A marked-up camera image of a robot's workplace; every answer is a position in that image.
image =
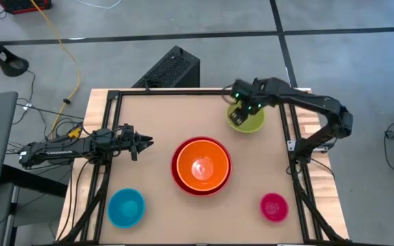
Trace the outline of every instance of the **wooden table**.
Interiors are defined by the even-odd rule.
[[[124,91],[124,90],[140,90],[140,89],[121,89],[121,90]],[[209,89],[195,88],[192,90],[209,90]],[[91,91],[88,107],[86,109],[86,116],[84,120],[84,126],[87,131],[93,131],[101,128],[108,91],[109,91],[108,89],[94,89]],[[288,110],[288,105],[286,105],[285,107],[287,112],[287,122],[290,128],[291,139],[295,139],[293,124],[289,113],[290,110]],[[313,133],[315,133],[320,129],[319,118],[316,113],[301,108],[296,108],[296,112],[300,126],[300,131],[303,137],[308,137],[309,135],[312,135]],[[113,110],[111,111],[109,117],[109,123],[108,123],[109,126],[111,126],[112,120],[113,120]],[[330,162],[327,154],[314,153],[313,158],[317,161],[320,161],[324,165],[330,167]],[[75,160],[73,166],[73,175],[72,175],[73,180],[77,179],[81,167],[83,166],[85,161],[86,161],[85,159]],[[334,228],[334,230],[340,236],[342,236],[343,238],[348,238],[347,230],[343,218],[343,213],[341,211],[341,205],[337,194],[337,188],[335,187],[335,182],[332,178],[332,175],[329,173],[328,170],[324,169],[323,167],[321,167],[320,165],[314,162],[311,162],[308,165],[308,167],[310,171],[311,183],[313,186],[317,208],[324,216],[326,221]],[[77,195],[77,207],[75,208],[75,218],[76,218],[75,221],[78,220],[78,218],[81,216],[81,214],[84,212],[86,208],[88,192],[92,178],[92,172],[93,172],[93,165],[87,165],[80,176],[78,195]],[[101,178],[102,178],[101,173],[103,173],[103,169],[100,170],[100,176],[98,177],[97,188],[99,188],[99,185],[101,183]],[[73,201],[75,199],[74,190],[75,190],[75,182],[73,182]],[[68,221],[68,226],[66,226],[65,230],[63,231],[63,236],[65,236],[69,232],[71,228],[71,224],[73,222],[72,217],[73,217],[74,207],[71,207],[69,209],[69,194],[70,192],[67,192],[66,194],[66,199],[64,202],[64,207],[63,207],[57,235],[60,235],[60,233],[62,232],[68,213],[70,213],[70,219]],[[309,229],[309,236],[310,238],[314,238],[311,215],[306,207],[305,207],[305,211],[306,211],[306,220]],[[96,223],[96,215],[97,215],[97,210],[95,210],[91,216],[90,226],[88,231],[88,239],[93,238],[94,227]]]

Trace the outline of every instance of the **gray floor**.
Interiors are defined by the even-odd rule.
[[[277,4],[286,30],[394,27],[394,1]],[[276,29],[269,1],[264,0],[123,0],[111,10],[55,0],[47,14],[63,38]],[[37,12],[0,20],[0,40],[53,38]],[[353,135],[330,152],[351,239],[394,245],[394,172],[386,165],[382,145],[383,132],[394,121],[394,33],[289,36],[287,44],[298,85],[338,98],[354,114]],[[220,87],[236,78],[287,79],[277,37],[69,44],[81,67],[82,86],[65,112],[83,116],[93,87],[132,86],[174,45],[201,59],[202,87]],[[8,48],[28,59],[37,75],[33,104],[57,111],[77,82],[67,55],[54,44]],[[8,78],[0,71],[0,92],[16,90],[20,97],[28,97],[30,83],[30,74]],[[20,114],[18,109],[15,118]],[[54,115],[44,117],[50,128]],[[30,111],[13,127],[10,139],[24,144],[41,140],[43,127],[38,112]],[[394,141],[388,147],[394,165]],[[6,163],[19,167],[15,156],[8,156]],[[61,168],[46,177],[58,180],[65,173]],[[19,200],[22,204],[37,196],[22,190]],[[20,227],[16,244],[50,243],[48,222],[59,216],[62,203],[45,196],[17,214],[16,224],[26,226]],[[52,224],[54,232],[57,224]]]

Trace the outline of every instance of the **green bowl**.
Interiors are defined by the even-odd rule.
[[[238,102],[237,104],[231,105],[227,108],[226,117],[227,117],[227,122],[229,123],[229,126],[232,126],[233,129],[239,131],[240,133],[257,132],[264,125],[264,118],[265,118],[264,110],[260,110],[256,115],[249,115],[249,117],[247,118],[247,120],[245,122],[243,122],[243,124],[241,124],[239,126],[235,126],[235,124],[233,124],[231,119],[229,119],[229,114],[232,113],[240,104],[241,103]]]

